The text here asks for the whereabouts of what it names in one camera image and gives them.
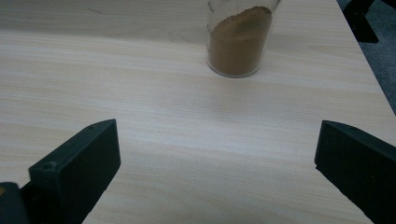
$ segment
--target table surface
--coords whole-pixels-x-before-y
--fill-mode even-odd
[[[117,119],[122,165],[84,223],[370,223],[314,164],[321,121],[396,145],[336,1],[284,0],[262,67],[205,63],[205,0],[0,0],[0,181]]]

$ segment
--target brown powder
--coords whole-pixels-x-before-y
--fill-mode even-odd
[[[270,31],[271,11],[253,7],[221,21],[210,33],[208,62],[226,76],[243,77],[256,70]]]

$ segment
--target glass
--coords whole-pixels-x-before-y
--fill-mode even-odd
[[[225,77],[256,72],[281,0],[209,0],[207,63]]]

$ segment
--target gray carpet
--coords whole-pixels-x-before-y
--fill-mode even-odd
[[[337,0],[344,9],[348,0]],[[379,42],[359,43],[382,91],[396,114],[396,9],[375,0],[366,14]]]

